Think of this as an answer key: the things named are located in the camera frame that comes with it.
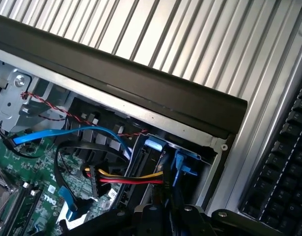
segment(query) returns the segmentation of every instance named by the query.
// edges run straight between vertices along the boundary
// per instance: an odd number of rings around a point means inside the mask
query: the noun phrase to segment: keyboard
[[[267,144],[240,211],[288,236],[302,236],[302,81]]]

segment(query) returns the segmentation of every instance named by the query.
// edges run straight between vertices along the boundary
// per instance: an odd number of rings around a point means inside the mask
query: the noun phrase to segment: corrugated metal surface
[[[290,83],[301,9],[302,0],[0,0],[1,15],[247,100],[240,167]]]

